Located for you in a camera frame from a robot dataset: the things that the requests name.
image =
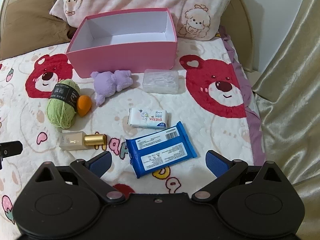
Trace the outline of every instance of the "white wet wipes package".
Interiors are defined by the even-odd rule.
[[[165,129],[168,114],[166,110],[150,110],[133,107],[129,110],[128,124],[135,128]]]

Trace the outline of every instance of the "plastic container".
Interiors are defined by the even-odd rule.
[[[179,73],[176,70],[146,69],[142,87],[146,93],[177,94]]]

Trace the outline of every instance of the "open cardboard box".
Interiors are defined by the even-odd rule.
[[[93,71],[170,69],[177,36],[168,8],[129,9],[87,16],[67,49],[81,78]]]

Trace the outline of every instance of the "gold bottle cap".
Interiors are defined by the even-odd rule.
[[[85,145],[106,145],[107,136],[105,134],[91,134],[84,136]]]

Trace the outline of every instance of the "orange makeup sponge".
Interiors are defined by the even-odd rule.
[[[85,116],[89,112],[91,106],[92,106],[92,101],[89,96],[86,96],[86,95],[80,96],[77,101],[77,110],[78,110],[79,116],[81,117]]]

